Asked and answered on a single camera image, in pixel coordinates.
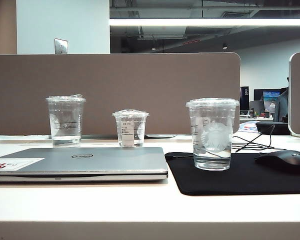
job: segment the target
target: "ceiling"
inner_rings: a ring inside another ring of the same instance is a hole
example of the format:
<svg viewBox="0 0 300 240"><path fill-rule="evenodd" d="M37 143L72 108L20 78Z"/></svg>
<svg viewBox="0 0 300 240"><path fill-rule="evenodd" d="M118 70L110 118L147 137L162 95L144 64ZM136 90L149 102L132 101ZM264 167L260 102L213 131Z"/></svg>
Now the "ceiling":
<svg viewBox="0 0 300 240"><path fill-rule="evenodd" d="M111 19L300 18L300 0L110 0ZM222 52L300 38L300 27L111 26L112 53Z"/></svg>

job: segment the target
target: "small plastic cup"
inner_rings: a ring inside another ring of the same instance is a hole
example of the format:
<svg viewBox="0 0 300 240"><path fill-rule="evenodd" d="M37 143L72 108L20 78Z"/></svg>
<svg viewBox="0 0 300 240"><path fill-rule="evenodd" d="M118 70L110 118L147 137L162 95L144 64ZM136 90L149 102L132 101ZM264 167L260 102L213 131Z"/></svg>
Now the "small plastic cup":
<svg viewBox="0 0 300 240"><path fill-rule="evenodd" d="M49 96L52 145L54 147L76 147L81 142L84 103L82 95Z"/></svg>
<svg viewBox="0 0 300 240"><path fill-rule="evenodd" d="M142 147L145 140L146 118L149 113L134 109L116 111L115 117L120 147Z"/></svg>
<svg viewBox="0 0 300 240"><path fill-rule="evenodd" d="M237 100L201 98L186 103L189 108L194 165L203 170L230 168L231 144Z"/></svg>

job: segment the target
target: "desk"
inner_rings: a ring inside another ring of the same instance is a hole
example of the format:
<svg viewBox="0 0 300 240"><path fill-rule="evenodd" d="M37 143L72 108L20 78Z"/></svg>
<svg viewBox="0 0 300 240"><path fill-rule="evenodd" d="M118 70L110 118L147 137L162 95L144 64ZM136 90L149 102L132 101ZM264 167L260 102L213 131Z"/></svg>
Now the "desk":
<svg viewBox="0 0 300 240"><path fill-rule="evenodd" d="M245 122L248 122L248 121L273 121L274 118L271 117L271 118L268 118L268 117L257 117L257 118L249 118L249 117L240 117L240 123L245 123Z"/></svg>
<svg viewBox="0 0 300 240"><path fill-rule="evenodd" d="M248 140L256 134L236 133ZM267 144L269 136L258 142ZM272 136L272 143L300 151L298 137ZM84 139L81 147L117 145ZM46 139L2 139L0 156L51 146ZM147 139L144 146L192 151L187 135ZM187 196L168 174L156 183L0 185L0 240L300 240L300 194Z"/></svg>

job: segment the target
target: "ceiling light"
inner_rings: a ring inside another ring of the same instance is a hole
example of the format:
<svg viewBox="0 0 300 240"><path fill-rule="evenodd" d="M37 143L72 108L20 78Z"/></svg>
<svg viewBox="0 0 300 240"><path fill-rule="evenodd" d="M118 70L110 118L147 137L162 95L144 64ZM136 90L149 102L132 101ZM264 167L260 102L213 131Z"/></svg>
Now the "ceiling light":
<svg viewBox="0 0 300 240"><path fill-rule="evenodd" d="M142 18L109 19L110 26L300 26L300 19Z"/></svg>

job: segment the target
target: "cubicle partition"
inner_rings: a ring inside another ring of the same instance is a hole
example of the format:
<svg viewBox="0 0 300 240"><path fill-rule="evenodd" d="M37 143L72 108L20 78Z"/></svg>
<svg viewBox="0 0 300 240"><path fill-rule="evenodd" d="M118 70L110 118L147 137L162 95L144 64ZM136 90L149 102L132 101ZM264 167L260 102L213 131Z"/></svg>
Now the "cubicle partition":
<svg viewBox="0 0 300 240"><path fill-rule="evenodd" d="M146 134L189 134L186 102L240 95L227 53L0 55L0 135L50 134L45 98L82 94L82 134L116 134L112 113L147 111ZM239 108L235 130L239 126Z"/></svg>
<svg viewBox="0 0 300 240"><path fill-rule="evenodd" d="M300 52L290 58L288 126L300 134Z"/></svg>

